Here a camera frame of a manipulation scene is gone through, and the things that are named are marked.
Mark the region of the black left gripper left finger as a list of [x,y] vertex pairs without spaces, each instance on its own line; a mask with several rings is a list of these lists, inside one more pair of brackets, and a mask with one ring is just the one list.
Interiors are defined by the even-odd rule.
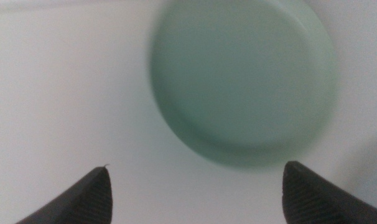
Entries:
[[18,224],[110,224],[113,198],[109,172],[96,167]]

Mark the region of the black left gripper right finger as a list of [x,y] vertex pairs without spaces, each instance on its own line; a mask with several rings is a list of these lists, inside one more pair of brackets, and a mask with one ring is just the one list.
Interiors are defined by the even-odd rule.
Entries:
[[287,223],[377,223],[377,208],[354,197],[305,165],[289,161],[282,178]]

